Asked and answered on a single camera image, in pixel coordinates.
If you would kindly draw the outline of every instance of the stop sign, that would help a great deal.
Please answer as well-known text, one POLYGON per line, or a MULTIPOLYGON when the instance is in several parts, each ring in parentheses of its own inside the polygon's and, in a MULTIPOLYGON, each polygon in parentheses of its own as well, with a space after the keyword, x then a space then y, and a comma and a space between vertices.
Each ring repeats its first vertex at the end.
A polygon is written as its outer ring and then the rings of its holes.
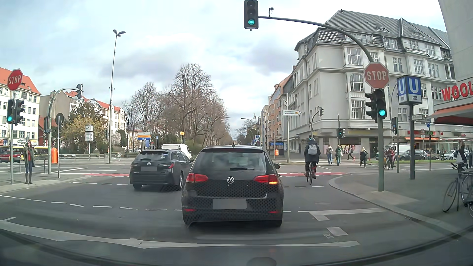
POLYGON ((389 82, 389 71, 382 63, 369 63, 365 68, 365 80, 371 87, 382 89, 389 82))
POLYGON ((20 86, 22 79, 23 79, 23 72, 21 72, 20 69, 13 70, 8 76, 8 82, 7 82, 8 88, 10 90, 18 89, 18 86, 20 86))

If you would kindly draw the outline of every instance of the orange bin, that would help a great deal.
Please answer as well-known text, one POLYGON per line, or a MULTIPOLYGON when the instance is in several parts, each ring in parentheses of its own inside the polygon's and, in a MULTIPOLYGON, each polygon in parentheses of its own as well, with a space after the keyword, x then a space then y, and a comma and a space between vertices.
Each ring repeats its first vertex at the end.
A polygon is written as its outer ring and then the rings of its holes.
POLYGON ((58 149, 51 149, 51 163, 58 163, 58 149))

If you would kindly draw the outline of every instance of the license plate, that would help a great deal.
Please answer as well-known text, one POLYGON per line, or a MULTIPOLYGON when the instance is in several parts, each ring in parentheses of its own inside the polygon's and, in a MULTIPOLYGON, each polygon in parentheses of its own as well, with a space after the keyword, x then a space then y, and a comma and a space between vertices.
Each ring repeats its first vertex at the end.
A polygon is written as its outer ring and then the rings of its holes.
POLYGON ((156 172, 156 166, 142 166, 141 167, 142 172, 156 172))
POLYGON ((246 199, 214 199, 212 208, 223 210, 246 209, 246 199))

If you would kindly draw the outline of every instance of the sky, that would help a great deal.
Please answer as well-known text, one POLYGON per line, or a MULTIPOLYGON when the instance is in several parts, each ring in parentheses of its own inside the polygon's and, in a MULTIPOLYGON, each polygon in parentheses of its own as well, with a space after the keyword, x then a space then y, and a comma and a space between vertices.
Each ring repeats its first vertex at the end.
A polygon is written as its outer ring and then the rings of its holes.
MULTIPOLYGON (((327 21, 339 9, 364 12, 445 31, 437 0, 260 0, 260 16, 327 21)), ((212 77, 232 130, 259 115, 274 85, 297 63, 297 42, 313 25, 260 19, 243 28, 243 0, 15 0, 0 1, 0 67, 20 68, 42 94, 84 85, 84 96, 113 104, 146 82, 158 89, 186 63, 212 77)))

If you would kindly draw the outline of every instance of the rear wiper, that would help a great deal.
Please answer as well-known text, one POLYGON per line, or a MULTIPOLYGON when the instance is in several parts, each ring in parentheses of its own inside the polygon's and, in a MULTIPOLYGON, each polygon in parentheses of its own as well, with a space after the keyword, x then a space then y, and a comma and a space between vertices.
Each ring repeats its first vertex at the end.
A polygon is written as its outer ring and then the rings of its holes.
POLYGON ((238 171, 238 170, 254 170, 254 168, 246 168, 246 167, 230 167, 230 171, 238 171))

